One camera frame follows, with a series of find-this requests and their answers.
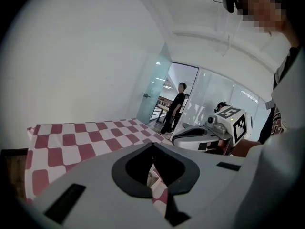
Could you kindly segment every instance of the checkered tablecloth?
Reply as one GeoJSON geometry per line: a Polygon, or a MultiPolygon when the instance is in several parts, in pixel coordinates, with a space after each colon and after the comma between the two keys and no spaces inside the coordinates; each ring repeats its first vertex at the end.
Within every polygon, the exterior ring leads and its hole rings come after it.
{"type": "MultiPolygon", "coordinates": [[[[149,142],[171,144],[137,119],[42,124],[28,128],[28,134],[30,147],[25,170],[25,191],[29,202],[83,160],[130,145],[149,142]]],[[[161,182],[152,194],[154,205],[165,215],[166,185],[161,182]]]]}

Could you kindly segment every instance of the black rectangle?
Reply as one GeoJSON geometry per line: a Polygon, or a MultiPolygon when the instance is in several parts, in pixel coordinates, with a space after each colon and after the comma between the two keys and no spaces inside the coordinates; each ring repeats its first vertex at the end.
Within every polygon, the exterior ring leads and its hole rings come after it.
{"type": "Polygon", "coordinates": [[[233,164],[229,164],[229,163],[225,163],[225,162],[220,162],[217,164],[217,166],[225,168],[225,169],[229,169],[229,170],[235,170],[235,171],[239,171],[241,166],[238,165],[233,165],[233,164]]]}
{"type": "Polygon", "coordinates": [[[44,214],[55,222],[61,224],[85,189],[85,186],[72,184],[44,214]]]}

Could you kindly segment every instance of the fluorescent light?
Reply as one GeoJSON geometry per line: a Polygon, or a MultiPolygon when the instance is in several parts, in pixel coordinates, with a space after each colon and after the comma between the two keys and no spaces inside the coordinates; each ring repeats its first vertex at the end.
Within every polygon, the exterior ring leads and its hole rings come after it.
{"type": "Polygon", "coordinates": [[[258,102],[255,98],[253,98],[251,95],[249,95],[248,93],[245,93],[244,91],[242,91],[243,94],[245,94],[247,97],[251,98],[254,102],[258,102]]]}

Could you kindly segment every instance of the glass door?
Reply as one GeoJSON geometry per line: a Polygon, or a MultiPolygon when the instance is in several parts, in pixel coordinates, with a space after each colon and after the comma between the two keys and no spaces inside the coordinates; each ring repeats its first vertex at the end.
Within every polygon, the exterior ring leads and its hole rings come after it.
{"type": "Polygon", "coordinates": [[[167,45],[164,44],[149,79],[146,91],[143,93],[143,100],[137,115],[137,119],[144,124],[149,123],[171,64],[172,60],[167,45]]]}

